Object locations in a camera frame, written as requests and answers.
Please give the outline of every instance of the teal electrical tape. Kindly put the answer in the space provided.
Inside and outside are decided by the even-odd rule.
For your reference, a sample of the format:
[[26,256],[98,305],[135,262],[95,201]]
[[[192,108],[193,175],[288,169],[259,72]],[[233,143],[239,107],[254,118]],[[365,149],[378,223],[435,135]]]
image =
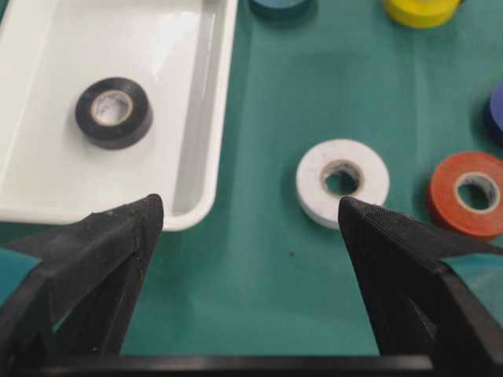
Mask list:
[[268,20],[291,20],[302,16],[312,0],[250,0],[251,9]]

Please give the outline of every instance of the white tray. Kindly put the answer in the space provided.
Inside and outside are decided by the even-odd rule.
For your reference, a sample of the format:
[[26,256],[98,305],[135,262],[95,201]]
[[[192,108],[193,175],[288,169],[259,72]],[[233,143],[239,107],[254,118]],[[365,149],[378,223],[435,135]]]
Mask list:
[[[215,199],[237,0],[10,0],[0,27],[0,219],[64,224],[149,193],[164,230]],[[92,145],[75,103],[138,82],[154,120],[137,144]]]

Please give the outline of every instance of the orange electrical tape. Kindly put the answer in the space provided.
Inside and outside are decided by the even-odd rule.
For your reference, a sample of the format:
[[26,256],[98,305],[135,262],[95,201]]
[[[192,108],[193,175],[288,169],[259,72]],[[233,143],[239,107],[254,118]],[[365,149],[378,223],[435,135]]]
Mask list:
[[[487,197],[489,207],[468,206],[457,189],[476,185]],[[503,161],[480,152],[452,155],[437,167],[428,186],[428,209],[435,223],[480,240],[503,234]]]

